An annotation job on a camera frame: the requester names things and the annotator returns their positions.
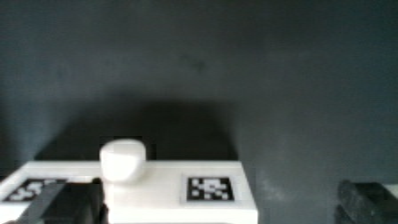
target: white cylinder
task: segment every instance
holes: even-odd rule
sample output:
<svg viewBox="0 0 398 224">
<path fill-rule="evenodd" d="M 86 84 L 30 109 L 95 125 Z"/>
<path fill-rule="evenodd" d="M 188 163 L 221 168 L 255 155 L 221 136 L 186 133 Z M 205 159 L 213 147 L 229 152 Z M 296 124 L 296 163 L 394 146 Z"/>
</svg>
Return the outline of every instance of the white cylinder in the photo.
<svg viewBox="0 0 398 224">
<path fill-rule="evenodd" d="M 102 178 L 113 183 L 133 181 L 142 175 L 145 146 L 133 139 L 110 141 L 99 153 Z"/>
</svg>

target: black object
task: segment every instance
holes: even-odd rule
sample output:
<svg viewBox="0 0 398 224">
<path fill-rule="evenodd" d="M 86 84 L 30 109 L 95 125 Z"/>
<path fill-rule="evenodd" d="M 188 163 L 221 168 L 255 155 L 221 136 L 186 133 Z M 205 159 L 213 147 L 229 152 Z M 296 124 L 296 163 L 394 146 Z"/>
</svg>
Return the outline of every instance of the black object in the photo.
<svg viewBox="0 0 398 224">
<path fill-rule="evenodd" d="M 335 224 L 355 224 L 341 206 L 335 208 L 333 221 Z"/>
<path fill-rule="evenodd" d="M 102 185 L 53 183 L 31 201 L 17 224 L 99 224 L 102 223 Z"/>
<path fill-rule="evenodd" d="M 398 199 L 381 184 L 342 181 L 337 197 L 355 223 L 398 224 Z"/>
</svg>

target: qr code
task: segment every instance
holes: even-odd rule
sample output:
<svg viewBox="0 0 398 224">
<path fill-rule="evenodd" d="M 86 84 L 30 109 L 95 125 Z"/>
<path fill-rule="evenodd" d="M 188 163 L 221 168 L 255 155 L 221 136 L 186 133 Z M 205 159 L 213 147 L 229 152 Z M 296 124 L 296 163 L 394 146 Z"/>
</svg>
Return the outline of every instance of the qr code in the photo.
<svg viewBox="0 0 398 224">
<path fill-rule="evenodd" d="M 63 183 L 65 179 L 38 179 L 28 178 L 8 196 L 5 197 L 5 202 L 30 202 L 37 195 L 40 194 L 42 188 L 51 183 Z"/>
<path fill-rule="evenodd" d="M 189 177 L 186 188 L 186 201 L 234 201 L 227 177 Z"/>
</svg>

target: white surface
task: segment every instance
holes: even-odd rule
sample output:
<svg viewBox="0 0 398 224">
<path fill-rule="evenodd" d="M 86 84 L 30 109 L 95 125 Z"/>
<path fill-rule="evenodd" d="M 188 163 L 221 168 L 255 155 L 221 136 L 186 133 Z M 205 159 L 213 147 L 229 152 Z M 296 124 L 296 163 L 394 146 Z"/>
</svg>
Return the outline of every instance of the white surface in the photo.
<svg viewBox="0 0 398 224">
<path fill-rule="evenodd" d="M 90 182 L 92 177 L 99 176 L 99 162 L 30 162 L 0 185 L 0 201 L 26 177 Z M 229 177 L 234 202 L 186 201 L 188 177 Z M 239 162 L 145 162 L 143 175 L 131 184 L 104 182 L 104 198 L 110 223 L 257 224 Z M 26 203 L 0 203 L 0 223 L 19 217 L 26 206 Z"/>
<path fill-rule="evenodd" d="M 394 198 L 398 199 L 398 184 L 385 184 L 383 187 L 394 195 Z"/>
<path fill-rule="evenodd" d="M 101 148 L 102 178 L 111 182 L 133 181 L 143 171 L 145 146 L 133 139 L 118 139 L 108 142 Z"/>
</svg>

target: dark backdrop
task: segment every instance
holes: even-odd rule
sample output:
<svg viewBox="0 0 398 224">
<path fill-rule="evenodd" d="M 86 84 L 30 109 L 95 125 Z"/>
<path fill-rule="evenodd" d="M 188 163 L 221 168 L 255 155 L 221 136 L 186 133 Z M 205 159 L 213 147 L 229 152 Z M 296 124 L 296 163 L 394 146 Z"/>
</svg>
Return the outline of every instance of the dark backdrop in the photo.
<svg viewBox="0 0 398 224">
<path fill-rule="evenodd" d="M 396 182 L 394 0 L 0 1 L 0 38 L 1 175 L 133 135 L 154 159 L 237 155 L 271 224 Z"/>
</svg>

